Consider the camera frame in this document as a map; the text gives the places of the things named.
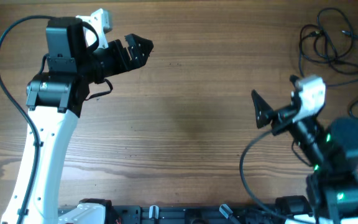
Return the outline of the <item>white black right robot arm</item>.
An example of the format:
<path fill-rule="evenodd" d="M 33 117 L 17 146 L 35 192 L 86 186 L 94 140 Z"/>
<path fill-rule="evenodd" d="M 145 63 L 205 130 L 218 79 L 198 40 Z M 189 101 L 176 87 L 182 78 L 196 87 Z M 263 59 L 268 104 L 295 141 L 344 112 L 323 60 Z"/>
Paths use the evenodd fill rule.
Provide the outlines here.
<path fill-rule="evenodd" d="M 270 124 L 274 136 L 288 131 L 313 167 L 306 193 L 315 217 L 333 223 L 358 219 L 358 120 L 337 118 L 327 128 L 315 114 L 297 121 L 304 102 L 299 91 L 276 111 L 256 91 L 251 97 L 257 127 Z"/>

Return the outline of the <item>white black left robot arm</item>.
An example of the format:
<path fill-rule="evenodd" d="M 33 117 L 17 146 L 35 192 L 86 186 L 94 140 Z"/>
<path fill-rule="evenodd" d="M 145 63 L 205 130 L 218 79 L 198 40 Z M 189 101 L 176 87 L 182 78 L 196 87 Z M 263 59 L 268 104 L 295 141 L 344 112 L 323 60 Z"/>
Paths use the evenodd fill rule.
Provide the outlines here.
<path fill-rule="evenodd" d="M 47 17 L 48 53 L 26 88 L 27 137 L 12 198 L 3 223 L 57 223 L 58 190 L 68 144 L 83 103 L 93 98 L 89 85 L 143 67 L 151 40 L 126 35 L 128 44 L 106 42 L 101 21 Z"/>

